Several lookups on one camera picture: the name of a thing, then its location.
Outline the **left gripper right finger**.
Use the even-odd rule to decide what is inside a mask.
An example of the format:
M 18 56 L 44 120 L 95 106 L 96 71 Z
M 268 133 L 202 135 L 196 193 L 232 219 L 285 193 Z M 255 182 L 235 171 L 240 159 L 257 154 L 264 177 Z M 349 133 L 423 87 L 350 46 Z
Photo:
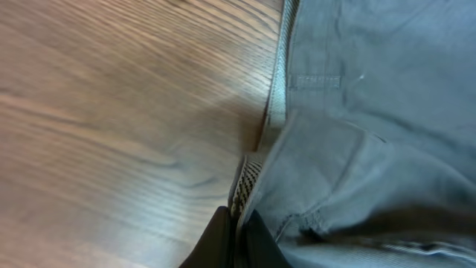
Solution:
M 257 211 L 242 227 L 238 253 L 245 268 L 292 268 Z

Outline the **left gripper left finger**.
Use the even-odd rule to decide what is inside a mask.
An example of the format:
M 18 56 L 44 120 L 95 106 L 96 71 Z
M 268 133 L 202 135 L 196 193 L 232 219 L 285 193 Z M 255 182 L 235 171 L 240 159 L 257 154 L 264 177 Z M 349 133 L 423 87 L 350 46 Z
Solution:
M 232 246 L 232 222 L 227 207 L 220 206 L 213 214 L 192 252 L 180 268 L 230 268 Z

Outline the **grey cotton shorts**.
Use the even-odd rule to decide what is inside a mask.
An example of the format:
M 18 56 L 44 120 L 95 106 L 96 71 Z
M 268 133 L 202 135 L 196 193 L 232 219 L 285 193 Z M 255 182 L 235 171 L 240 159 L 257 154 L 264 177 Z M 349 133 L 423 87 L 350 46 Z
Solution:
M 283 4 L 263 135 L 230 192 L 293 267 L 475 265 L 475 3 Z

